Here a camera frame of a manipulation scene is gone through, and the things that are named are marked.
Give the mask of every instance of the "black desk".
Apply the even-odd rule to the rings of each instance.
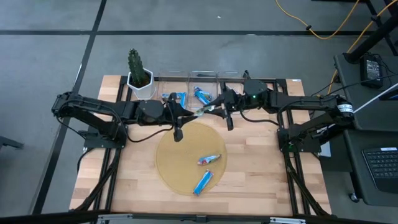
[[[398,207],[398,194],[381,192],[376,188],[362,155],[363,149],[398,147],[398,134],[384,131],[347,130],[344,131],[343,136],[354,170],[351,178],[357,197],[362,198],[368,205]]]
[[[398,57],[382,57],[390,70],[398,72]],[[348,63],[344,55],[336,55],[335,63],[343,86],[360,82],[359,64]],[[398,76],[390,77],[392,84],[398,82]],[[385,90],[389,86],[388,78],[384,79]],[[381,93],[360,84],[345,88],[347,100],[352,102],[354,110]],[[355,128],[367,131],[398,131],[398,101],[375,100],[355,114]]]

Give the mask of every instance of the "plastic container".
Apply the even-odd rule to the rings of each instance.
[[[204,104],[195,96],[195,87],[211,95],[211,100],[218,96],[217,73],[215,71],[192,71],[188,79],[188,110],[196,111]]]
[[[156,99],[162,100],[162,94],[169,95],[172,92],[186,93],[185,105],[183,108],[188,108],[188,72],[174,70],[174,71],[161,71],[159,72],[159,81],[157,87]],[[185,77],[185,82],[171,82],[167,77]]]
[[[243,95],[243,82],[245,79],[243,78],[244,71],[225,71],[218,73],[218,81],[225,82],[226,86],[236,92],[236,94]],[[218,93],[221,94],[220,85],[218,85]]]

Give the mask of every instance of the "blue wrapper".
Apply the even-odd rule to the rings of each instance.
[[[210,170],[206,170],[197,187],[195,187],[195,189],[193,190],[193,194],[199,196],[201,191],[206,187],[207,183],[211,180],[213,175],[214,174]]]
[[[217,159],[219,159],[221,157],[221,154],[218,155],[214,155],[214,156],[205,156],[205,157],[201,157],[198,161],[198,165],[207,165],[211,162],[216,161]]]
[[[198,86],[195,86],[194,90],[195,90],[195,97],[197,97],[198,100],[201,101],[204,105],[209,104],[213,100],[213,96],[210,93],[203,91]]]
[[[177,99],[180,99],[180,104],[182,108],[186,109],[186,103],[185,99],[187,98],[187,93],[176,93],[177,94]],[[168,98],[170,94],[167,93],[162,93],[162,98]]]

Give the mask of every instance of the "wooden table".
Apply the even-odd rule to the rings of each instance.
[[[104,76],[98,99],[115,101],[120,78],[119,75]],[[286,82],[289,95],[304,95],[300,80]],[[234,85],[234,89],[243,90],[241,84]],[[157,95],[187,91],[187,86],[186,83],[163,83],[158,86]],[[126,94],[127,85],[124,86],[123,100],[126,99]],[[307,111],[293,111],[292,114],[295,123],[309,120]],[[276,120],[275,115],[263,110],[251,110],[246,116],[251,119]],[[232,131],[228,131],[226,121],[217,116],[205,114],[195,120],[217,130],[224,138],[228,152],[227,167],[220,182],[199,197],[176,194],[159,179],[154,159],[163,133],[144,142],[127,142],[121,153],[112,212],[291,216],[287,174],[276,136],[277,126],[270,123],[249,123],[239,114],[233,114],[233,120]],[[129,135],[133,139],[142,139],[161,128],[164,127],[132,125],[129,127]],[[103,156],[104,149],[94,149],[82,159],[70,208],[79,206],[93,190],[100,176]],[[318,159],[310,153],[300,153],[300,156],[307,188],[323,209],[330,212]],[[108,186],[105,186],[100,208],[104,208],[107,192]],[[303,213],[297,186],[295,192],[299,212]]]

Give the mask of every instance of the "desk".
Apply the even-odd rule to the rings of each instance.
[[[398,207],[398,194],[381,192],[375,187],[362,155],[363,149],[398,146],[397,134],[381,131],[346,130],[343,136],[353,165],[354,172],[351,173],[351,178],[356,195],[368,205]]]
[[[117,75],[104,76],[98,98],[115,101],[120,79]],[[300,80],[286,81],[289,95],[303,95]],[[162,92],[184,91],[181,88],[185,88],[185,85],[183,82],[168,82],[162,85],[166,90],[158,95]],[[127,85],[124,87],[122,99],[126,99],[126,95]],[[292,114],[296,123],[309,119],[307,111],[293,111]],[[247,117],[276,120],[275,115],[269,115],[263,110],[251,110]],[[228,131],[225,120],[217,116],[205,114],[195,120],[217,130],[224,138],[228,152],[228,163],[223,177],[214,188],[199,197],[176,194],[159,179],[154,159],[157,143],[163,134],[140,143],[127,142],[121,153],[111,211],[291,216],[287,175],[277,143],[277,126],[270,123],[249,123],[239,114],[233,114],[233,119],[233,131]],[[141,139],[161,128],[132,125],[129,127],[129,135],[133,139]],[[300,155],[309,191],[323,209],[330,212],[319,161],[309,153]],[[96,185],[103,156],[104,149],[94,149],[82,159],[70,208],[79,206]],[[100,208],[104,208],[107,188],[104,188]],[[299,212],[303,213],[297,186],[295,192]]]
[[[398,72],[398,57],[382,57],[393,72]],[[360,82],[359,64],[348,63],[344,55],[336,55],[335,63],[343,86]],[[392,84],[398,82],[398,77],[390,77]],[[388,78],[383,79],[383,90],[389,86]],[[360,84],[344,89],[347,100],[353,104],[354,110],[380,94],[380,90],[368,88]],[[372,103],[355,113],[355,128],[367,131],[397,131],[398,102],[374,100]]]

